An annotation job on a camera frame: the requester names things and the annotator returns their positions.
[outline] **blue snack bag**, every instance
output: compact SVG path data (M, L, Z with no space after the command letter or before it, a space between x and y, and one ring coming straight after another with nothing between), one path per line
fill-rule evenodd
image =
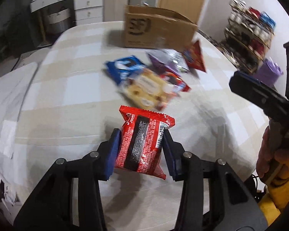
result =
M106 62L110 76L119 85L135 72L141 72L146 67L136 56L128 56L115 61Z

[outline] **red snack bag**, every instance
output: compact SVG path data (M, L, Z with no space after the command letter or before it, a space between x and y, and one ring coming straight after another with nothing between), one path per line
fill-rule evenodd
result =
M181 54L184 57L186 64L189 68L199 69L203 72L207 72L204 65L199 40L197 40L189 48L185 49Z
M190 87L175 73L172 72L164 72L160 75L160 78L162 78L166 82L170 82L175 86L173 92L177 94L179 91L182 92L188 92L190 91Z
M116 167L166 179L159 166L164 129L175 125L174 118L144 109L121 106L125 123Z

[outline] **metal screw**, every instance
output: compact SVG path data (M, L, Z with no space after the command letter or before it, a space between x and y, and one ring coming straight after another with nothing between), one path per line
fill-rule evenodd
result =
M184 156L185 158L191 158L192 155L193 155L193 154L192 154L191 152L188 152L188 151L183 153L183 156Z
M59 158L56 160L57 165L62 165L64 162L65 162L65 160L63 158Z
M92 152L90 153L90 156L93 157L93 158L96 158L96 157L99 156L99 153L98 153L97 151L92 151Z
M226 164L226 162L223 159L218 159L217 162L223 166Z

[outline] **human hand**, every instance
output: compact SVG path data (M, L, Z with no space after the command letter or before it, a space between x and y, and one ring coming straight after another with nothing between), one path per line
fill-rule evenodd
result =
M284 164L277 177L285 180L289 178L289 149L278 149L274 154L268 147L269 127L267 127L262 136L261 148L258 154L256 172L259 178L262 178L269 171L269 163L273 158L281 164Z

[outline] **shelf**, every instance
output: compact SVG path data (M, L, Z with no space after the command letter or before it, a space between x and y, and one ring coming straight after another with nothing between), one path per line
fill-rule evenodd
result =
M229 37L233 38L234 40L236 40L241 46L243 46L244 48L246 48L251 54L253 54L253 56L255 56L258 61L263 61L264 58L259 58L252 50L249 49L249 47L247 47L245 44L243 44L240 40L238 40L234 35L232 35L231 33L227 32L226 30L224 30L225 34L227 34Z
M250 31L248 28L245 28L242 24L237 23L236 21L232 21L230 19L228 19L228 22L229 22L230 26L232 26L231 23L233 23L233 24L236 24L236 25L240 26L241 28L245 29L247 32L251 33L254 36L254 38L256 38L259 42L261 42L262 44L264 44L265 46L267 46L270 49L270 47L271 47L271 38L269 40L270 44L265 43L259 36L255 35L254 32Z
M223 49L222 53L225 55L225 52L229 54L229 50L223 45L221 44L221 48ZM238 66L236 66L235 64L233 64L232 62L232 65L234 67L236 67L238 70L245 70L245 71L248 71L249 74L253 74L259 67L259 65L255 66L254 68L250 68L248 67L245 63L243 63L241 60L239 60L238 58L235 58Z
M235 12L239 12L241 15L243 15L244 17L246 17L248 20L253 21L255 24L257 24L260 28L269 31L271 34L274 35L273 29L270 28L269 26L267 26L264 22L262 22L261 20L257 19L257 18L253 18L251 17L249 14L238 10L237 8L231 6L232 10Z

